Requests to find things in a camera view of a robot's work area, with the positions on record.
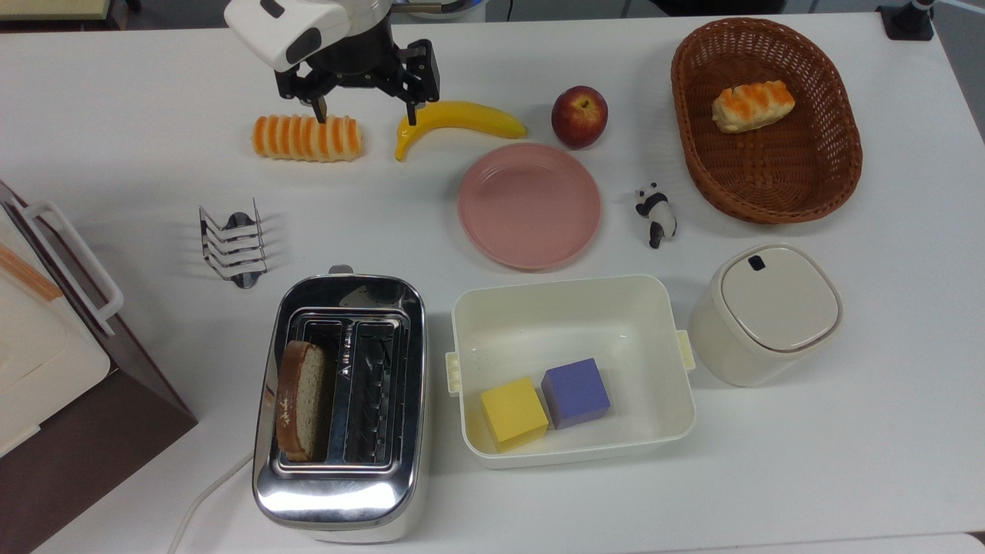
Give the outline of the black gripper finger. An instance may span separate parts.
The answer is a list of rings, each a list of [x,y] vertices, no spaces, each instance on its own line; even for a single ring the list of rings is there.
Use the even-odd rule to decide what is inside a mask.
[[[408,125],[416,126],[418,110],[440,100],[440,74],[433,44],[428,39],[409,43],[398,50],[397,59],[397,97],[405,102]]]
[[[326,122],[325,97],[329,92],[329,80],[318,70],[299,75],[299,66],[284,72],[275,72],[275,85],[283,99],[298,99],[300,104],[309,106],[319,124]]]

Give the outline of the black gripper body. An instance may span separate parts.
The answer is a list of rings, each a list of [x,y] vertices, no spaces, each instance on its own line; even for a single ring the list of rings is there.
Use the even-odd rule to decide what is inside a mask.
[[[402,66],[390,22],[380,22],[362,34],[346,36],[306,59],[306,87],[329,92],[341,85],[401,92]]]

